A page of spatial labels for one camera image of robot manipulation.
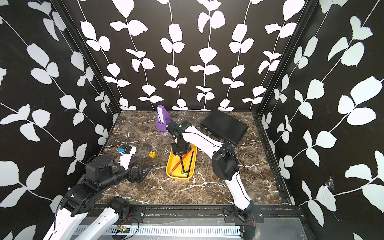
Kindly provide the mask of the red hex key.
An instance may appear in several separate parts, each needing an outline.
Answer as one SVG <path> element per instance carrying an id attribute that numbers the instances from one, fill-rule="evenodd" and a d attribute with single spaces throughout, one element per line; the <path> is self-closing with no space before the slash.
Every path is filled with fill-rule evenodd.
<path id="1" fill-rule="evenodd" d="M 172 170 L 170 171 L 170 176 L 173 176 L 173 172 L 177 169 L 177 167 L 179 165 L 181 165 L 183 163 L 183 160 L 188 156 L 188 154 L 190 153 L 190 151 L 188 151 L 185 155 L 183 155 L 182 157 L 180 157 L 180 161 L 172 168 Z"/>

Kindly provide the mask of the yellow plastic storage tray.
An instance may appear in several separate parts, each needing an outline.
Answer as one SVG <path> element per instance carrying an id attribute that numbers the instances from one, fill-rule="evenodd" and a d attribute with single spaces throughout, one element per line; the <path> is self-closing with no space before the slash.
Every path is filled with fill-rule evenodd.
<path id="1" fill-rule="evenodd" d="M 182 170 L 181 165 L 179 165 L 177 167 L 177 169 L 173 172 L 173 176 L 170 176 L 170 171 L 180 161 L 180 156 L 175 156 L 171 150 L 171 153 L 170 153 L 170 156 L 169 156 L 169 159 L 167 162 L 167 168 L 166 168 L 166 173 L 170 178 L 172 178 L 174 180 L 188 181 L 189 179 L 191 179 L 193 177 L 194 172 L 195 172 L 196 159 L 197 159 L 197 147 L 195 145 L 192 145 L 192 144 L 191 144 L 191 147 L 192 147 L 192 150 L 190 151 L 188 157 L 184 160 L 184 167 L 186 170 L 188 170 L 189 165 L 190 165 L 190 159 L 191 159 L 192 151 L 194 151 L 194 159 L 192 162 L 190 176 L 187 178 L 187 175 L 183 175 L 181 173 L 181 170 Z"/>

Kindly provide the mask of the dark long hex key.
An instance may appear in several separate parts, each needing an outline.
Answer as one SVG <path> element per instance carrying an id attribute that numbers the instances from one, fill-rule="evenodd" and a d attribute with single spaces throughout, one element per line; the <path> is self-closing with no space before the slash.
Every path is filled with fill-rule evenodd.
<path id="1" fill-rule="evenodd" d="M 180 156 L 180 165 L 183 170 L 185 170 L 184 167 L 184 160 L 188 157 L 189 154 L 185 154 L 184 156 Z"/>

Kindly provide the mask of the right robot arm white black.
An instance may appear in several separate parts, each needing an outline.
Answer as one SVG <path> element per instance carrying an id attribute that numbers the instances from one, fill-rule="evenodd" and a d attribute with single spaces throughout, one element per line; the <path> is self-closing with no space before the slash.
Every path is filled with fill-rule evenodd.
<path id="1" fill-rule="evenodd" d="M 255 204 L 243 185 L 238 166 L 239 159 L 233 146 L 211 139 L 187 121 L 180 124 L 171 121 L 166 125 L 166 129 L 175 139 L 172 143 L 174 155 L 181 156 L 190 151 L 191 145 L 194 145 L 212 160 L 213 172 L 220 180 L 225 181 L 238 215 L 248 219 Z"/>

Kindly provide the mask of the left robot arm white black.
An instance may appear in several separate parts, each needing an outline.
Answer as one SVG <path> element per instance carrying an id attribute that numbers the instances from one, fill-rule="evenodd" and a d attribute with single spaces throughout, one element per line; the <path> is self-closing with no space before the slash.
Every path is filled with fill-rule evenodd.
<path id="1" fill-rule="evenodd" d="M 86 173 L 58 204 L 54 222 L 44 237 L 46 240 L 69 240 L 107 189 L 124 181 L 141 183 L 153 168 L 153 165 L 143 165 L 137 170 L 125 168 L 113 159 L 113 155 L 107 154 L 90 158 Z M 127 219 L 129 213 L 130 204 L 121 197 L 115 197 L 78 239 L 96 240 L 113 223 Z"/>

